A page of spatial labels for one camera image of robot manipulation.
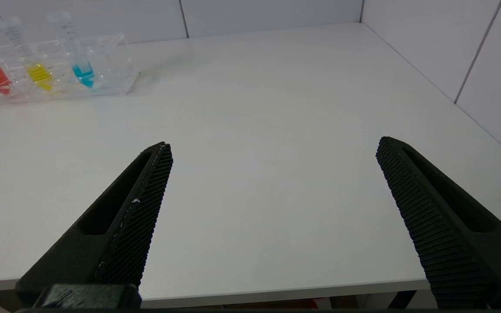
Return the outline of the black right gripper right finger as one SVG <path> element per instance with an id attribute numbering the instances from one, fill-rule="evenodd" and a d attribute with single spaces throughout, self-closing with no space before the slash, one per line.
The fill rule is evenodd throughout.
<path id="1" fill-rule="evenodd" d="M 501 309 L 501 220 L 409 144 L 377 162 L 442 309 Z"/>

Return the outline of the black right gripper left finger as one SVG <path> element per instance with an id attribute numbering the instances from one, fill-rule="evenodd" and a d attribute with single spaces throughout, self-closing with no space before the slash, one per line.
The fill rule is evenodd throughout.
<path id="1" fill-rule="evenodd" d="M 139 309 L 139 286 L 173 166 L 143 150 L 18 280 L 24 309 Z"/>

